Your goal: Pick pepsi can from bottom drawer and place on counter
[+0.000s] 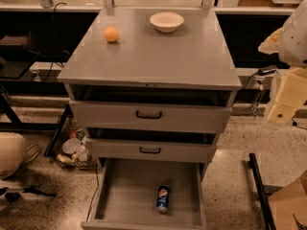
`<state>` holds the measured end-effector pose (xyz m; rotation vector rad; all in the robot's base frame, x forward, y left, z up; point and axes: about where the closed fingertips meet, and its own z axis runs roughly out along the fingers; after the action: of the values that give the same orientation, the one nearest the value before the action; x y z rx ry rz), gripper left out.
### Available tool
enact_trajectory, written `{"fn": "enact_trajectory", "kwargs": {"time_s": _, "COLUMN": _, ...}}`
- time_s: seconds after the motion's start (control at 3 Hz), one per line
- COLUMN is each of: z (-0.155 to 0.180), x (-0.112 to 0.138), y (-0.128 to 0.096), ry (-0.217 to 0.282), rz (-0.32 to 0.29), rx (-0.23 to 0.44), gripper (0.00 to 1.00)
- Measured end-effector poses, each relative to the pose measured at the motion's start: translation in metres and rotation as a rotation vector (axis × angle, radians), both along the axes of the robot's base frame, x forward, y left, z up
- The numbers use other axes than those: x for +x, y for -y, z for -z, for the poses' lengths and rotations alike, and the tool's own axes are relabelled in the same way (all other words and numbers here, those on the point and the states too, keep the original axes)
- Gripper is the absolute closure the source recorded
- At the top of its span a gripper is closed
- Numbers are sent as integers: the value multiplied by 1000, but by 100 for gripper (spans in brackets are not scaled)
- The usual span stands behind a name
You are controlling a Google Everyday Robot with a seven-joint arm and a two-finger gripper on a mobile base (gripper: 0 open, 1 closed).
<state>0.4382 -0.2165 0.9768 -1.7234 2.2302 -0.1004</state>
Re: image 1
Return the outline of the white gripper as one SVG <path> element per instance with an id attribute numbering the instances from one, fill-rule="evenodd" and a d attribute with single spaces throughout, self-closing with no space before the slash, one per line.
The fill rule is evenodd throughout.
<path id="1" fill-rule="evenodd" d="M 271 55 L 278 52 L 281 28 L 269 35 L 258 47 L 258 51 Z M 292 67 L 282 77 L 273 105 L 267 115 L 271 124 L 285 125 L 307 101 L 307 69 Z"/>

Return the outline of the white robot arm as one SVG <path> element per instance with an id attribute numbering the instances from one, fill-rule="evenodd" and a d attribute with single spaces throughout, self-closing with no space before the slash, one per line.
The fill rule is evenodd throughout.
<path id="1" fill-rule="evenodd" d="M 271 124 L 285 125 L 307 101 L 307 0 L 303 0 L 280 29 L 268 36 L 258 51 L 271 55 L 290 69 L 281 76 L 267 114 Z"/>

